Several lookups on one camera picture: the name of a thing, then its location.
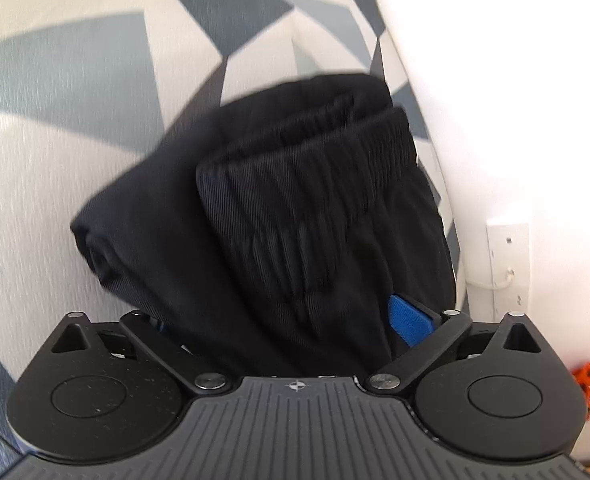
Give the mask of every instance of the geometric patterned fabric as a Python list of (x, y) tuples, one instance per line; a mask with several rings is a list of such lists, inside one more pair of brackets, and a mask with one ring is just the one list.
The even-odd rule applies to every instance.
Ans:
[[(64, 313), (115, 320), (129, 309), (101, 289), (68, 229), (88, 197), (204, 111), (325, 72), (376, 74), (405, 108), (461, 306), (446, 187), (375, 0), (0, 0), (0, 370), (8, 380)], [(14, 444), (4, 445), (11, 453)]]

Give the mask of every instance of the white wall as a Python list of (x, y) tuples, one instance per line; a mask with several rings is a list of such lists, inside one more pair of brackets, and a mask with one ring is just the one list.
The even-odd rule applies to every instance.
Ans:
[[(590, 0), (378, 0), (434, 141), (469, 278), (486, 222), (531, 222), (529, 315), (590, 358)], [(470, 290), (478, 318), (490, 292)], [(590, 423), (575, 450), (590, 458)]]

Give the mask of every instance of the folded black pants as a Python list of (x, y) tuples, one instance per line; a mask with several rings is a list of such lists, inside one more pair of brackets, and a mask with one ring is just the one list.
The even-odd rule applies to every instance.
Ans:
[(174, 132), (72, 224), (102, 284), (236, 374), (364, 376), (387, 304), (454, 277), (403, 110), (367, 75), (282, 84)]

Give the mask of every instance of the white cable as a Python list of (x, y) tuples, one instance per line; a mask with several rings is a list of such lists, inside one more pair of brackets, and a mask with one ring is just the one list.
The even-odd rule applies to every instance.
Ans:
[(510, 287), (512, 280), (515, 279), (515, 271), (512, 270), (510, 267), (506, 270), (506, 280), (501, 283), (493, 283), (492, 285), (487, 285), (485, 283), (477, 283), (471, 280), (466, 280), (466, 283), (472, 286), (476, 286), (477, 288), (482, 288), (483, 290), (502, 290), (503, 288)]

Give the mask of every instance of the triangular cutout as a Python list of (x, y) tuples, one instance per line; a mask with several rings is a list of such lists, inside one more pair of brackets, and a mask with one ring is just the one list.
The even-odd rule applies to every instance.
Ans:
[(57, 342), (53, 345), (51, 352), (53, 354), (62, 354), (64, 352), (75, 352), (77, 350), (86, 350), (89, 348), (88, 341), (84, 337), (84, 332), (79, 325), (68, 325)]
[(538, 354), (541, 348), (537, 341), (533, 338), (525, 325), (515, 323), (510, 329), (510, 333), (504, 343), (504, 348), (507, 350), (518, 350), (520, 352), (530, 352), (531, 354)]

